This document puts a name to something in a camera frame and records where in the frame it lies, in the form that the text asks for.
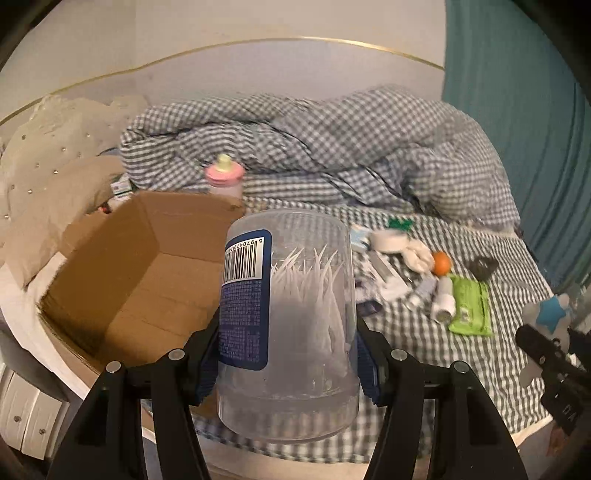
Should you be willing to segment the pink baby bottle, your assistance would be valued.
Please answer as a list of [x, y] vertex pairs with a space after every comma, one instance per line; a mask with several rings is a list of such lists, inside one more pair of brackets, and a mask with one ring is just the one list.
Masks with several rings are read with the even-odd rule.
[[231, 156], [219, 155], [204, 170], [204, 174], [211, 194], [242, 199], [242, 182], [243, 178], [245, 178], [245, 168], [235, 162]]

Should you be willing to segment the teal curtain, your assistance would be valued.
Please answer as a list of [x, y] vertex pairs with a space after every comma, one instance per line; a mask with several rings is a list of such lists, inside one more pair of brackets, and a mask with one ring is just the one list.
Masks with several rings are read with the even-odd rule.
[[449, 1], [443, 98], [499, 153], [520, 227], [556, 290], [590, 279], [590, 103], [512, 1]]

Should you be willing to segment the green toy piece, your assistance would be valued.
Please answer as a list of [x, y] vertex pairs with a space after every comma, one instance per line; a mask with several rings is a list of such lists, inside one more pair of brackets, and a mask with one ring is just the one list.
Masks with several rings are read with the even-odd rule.
[[396, 218], [392, 217], [388, 221], [388, 228], [394, 230], [400, 230], [403, 232], [410, 232], [412, 227], [414, 226], [414, 221], [410, 218], [403, 219], [403, 218]]

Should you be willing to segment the light blue tissue packet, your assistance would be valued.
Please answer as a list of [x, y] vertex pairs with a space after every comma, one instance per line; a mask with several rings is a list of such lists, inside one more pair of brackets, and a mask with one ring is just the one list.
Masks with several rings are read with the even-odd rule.
[[373, 233], [372, 230], [360, 226], [352, 225], [349, 228], [349, 239], [351, 239], [351, 245], [353, 251], [366, 252], [370, 249], [370, 235]]

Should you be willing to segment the small orange fruit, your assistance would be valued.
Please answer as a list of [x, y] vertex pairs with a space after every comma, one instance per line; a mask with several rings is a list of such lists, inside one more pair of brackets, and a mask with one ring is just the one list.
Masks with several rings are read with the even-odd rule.
[[436, 276], [444, 277], [451, 272], [453, 262], [451, 257], [447, 253], [443, 251], [434, 252], [433, 260], [434, 265], [432, 271]]

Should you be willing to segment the grey cosmetic tube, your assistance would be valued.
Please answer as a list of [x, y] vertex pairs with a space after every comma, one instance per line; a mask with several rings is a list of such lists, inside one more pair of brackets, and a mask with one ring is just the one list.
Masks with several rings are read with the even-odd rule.
[[405, 306], [409, 310], [417, 310], [432, 298], [437, 287], [438, 279], [433, 275], [426, 275], [418, 286], [409, 294]]

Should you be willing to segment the white tissue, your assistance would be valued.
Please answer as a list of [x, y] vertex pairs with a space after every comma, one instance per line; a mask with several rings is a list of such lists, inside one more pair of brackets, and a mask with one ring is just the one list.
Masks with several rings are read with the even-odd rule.
[[429, 247], [420, 240], [410, 239], [407, 246], [401, 251], [405, 265], [408, 269], [425, 274], [431, 272], [435, 265], [433, 254]]

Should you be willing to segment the brown cardboard box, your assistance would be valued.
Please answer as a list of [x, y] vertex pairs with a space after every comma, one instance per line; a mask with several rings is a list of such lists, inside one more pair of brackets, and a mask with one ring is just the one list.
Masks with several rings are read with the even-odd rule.
[[140, 192], [68, 256], [40, 301], [43, 323], [93, 370], [153, 362], [219, 305], [228, 229], [242, 202]]

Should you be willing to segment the gingham checked duvet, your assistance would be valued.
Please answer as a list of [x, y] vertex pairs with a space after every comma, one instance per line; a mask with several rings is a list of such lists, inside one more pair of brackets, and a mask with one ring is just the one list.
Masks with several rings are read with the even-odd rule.
[[520, 223], [501, 159], [472, 117], [381, 86], [328, 100], [270, 94], [155, 105], [121, 135], [143, 190], [204, 191], [226, 155], [249, 197], [425, 213], [507, 230]]

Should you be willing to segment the floral tissue pack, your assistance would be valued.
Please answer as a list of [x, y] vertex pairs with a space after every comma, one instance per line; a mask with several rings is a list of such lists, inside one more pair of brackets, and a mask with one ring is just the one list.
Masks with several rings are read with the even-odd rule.
[[353, 272], [356, 310], [362, 317], [376, 315], [388, 303], [403, 299], [410, 293], [410, 286], [388, 259], [375, 251], [356, 252], [353, 255]]

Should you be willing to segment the white tape roll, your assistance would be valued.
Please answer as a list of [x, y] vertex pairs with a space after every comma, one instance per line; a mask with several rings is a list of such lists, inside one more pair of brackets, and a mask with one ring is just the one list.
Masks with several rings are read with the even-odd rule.
[[399, 229], [375, 230], [369, 235], [370, 248], [384, 254], [403, 252], [409, 244], [408, 234]]

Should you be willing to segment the white bedside drawer cabinet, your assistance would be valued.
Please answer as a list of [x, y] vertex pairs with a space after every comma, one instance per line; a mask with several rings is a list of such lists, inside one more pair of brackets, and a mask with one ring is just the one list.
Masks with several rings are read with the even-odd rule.
[[13, 449], [38, 460], [53, 456], [69, 402], [48, 395], [1, 366], [0, 428]]

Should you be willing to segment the green wet wipes pack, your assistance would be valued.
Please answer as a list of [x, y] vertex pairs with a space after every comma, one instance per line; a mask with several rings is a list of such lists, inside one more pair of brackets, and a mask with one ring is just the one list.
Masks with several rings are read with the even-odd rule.
[[493, 335], [489, 302], [489, 288], [480, 281], [452, 275], [456, 314], [448, 329], [465, 336]]

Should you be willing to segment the clear toothpick jar blue label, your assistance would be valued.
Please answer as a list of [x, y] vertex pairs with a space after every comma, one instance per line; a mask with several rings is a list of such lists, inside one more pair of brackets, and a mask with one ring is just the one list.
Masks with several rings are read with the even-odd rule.
[[230, 226], [219, 308], [218, 416], [264, 442], [321, 440], [358, 414], [349, 230], [267, 210]]

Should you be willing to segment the white cylindrical bottle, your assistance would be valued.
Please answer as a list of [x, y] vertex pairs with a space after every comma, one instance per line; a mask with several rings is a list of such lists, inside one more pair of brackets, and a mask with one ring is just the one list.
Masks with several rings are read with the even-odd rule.
[[440, 277], [431, 308], [431, 318], [440, 324], [449, 324], [456, 315], [453, 281]]

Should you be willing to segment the dark small cup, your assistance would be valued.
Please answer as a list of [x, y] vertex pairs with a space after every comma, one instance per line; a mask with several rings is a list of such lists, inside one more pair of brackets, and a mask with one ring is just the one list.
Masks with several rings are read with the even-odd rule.
[[499, 267], [497, 259], [487, 256], [476, 256], [466, 263], [470, 273], [479, 282], [488, 282]]

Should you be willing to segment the blue star toy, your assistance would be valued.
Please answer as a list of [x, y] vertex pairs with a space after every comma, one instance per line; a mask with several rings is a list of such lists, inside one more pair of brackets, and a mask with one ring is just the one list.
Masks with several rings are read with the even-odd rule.
[[539, 303], [527, 304], [523, 308], [522, 318], [540, 332], [554, 334], [561, 320], [570, 318], [570, 298], [567, 294], [555, 295]]

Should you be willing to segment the gingham checked bed sheet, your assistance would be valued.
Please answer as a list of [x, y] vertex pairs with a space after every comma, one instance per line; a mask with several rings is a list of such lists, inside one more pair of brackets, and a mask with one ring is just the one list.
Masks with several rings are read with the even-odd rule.
[[[443, 250], [454, 261], [454, 274], [468, 276], [464, 261], [478, 255], [492, 256], [500, 262], [489, 284], [489, 305], [493, 336], [455, 335], [447, 327], [423, 312], [411, 312], [396, 300], [385, 305], [383, 313], [370, 320], [370, 327], [382, 332], [389, 341], [398, 342], [420, 361], [449, 365], [464, 360], [476, 371], [498, 408], [510, 433], [532, 428], [547, 416], [539, 403], [541, 380], [533, 386], [519, 385], [519, 371], [526, 358], [515, 345], [514, 335], [522, 324], [521, 311], [528, 303], [545, 300], [550, 287], [543, 279], [525, 243], [515, 235], [470, 229], [450, 224], [434, 216], [415, 213], [402, 200], [380, 200], [369, 207], [354, 200], [337, 199], [328, 187], [312, 186], [296, 177], [263, 176], [245, 180], [247, 209], [304, 208], [335, 216], [346, 224], [371, 229], [386, 227], [394, 216], [414, 220], [411, 235], [435, 250]], [[270, 457], [315, 463], [368, 463], [378, 440], [384, 413], [363, 396], [352, 426], [328, 440], [287, 446], [247, 440], [230, 433], [217, 419], [193, 414], [201, 438]]]

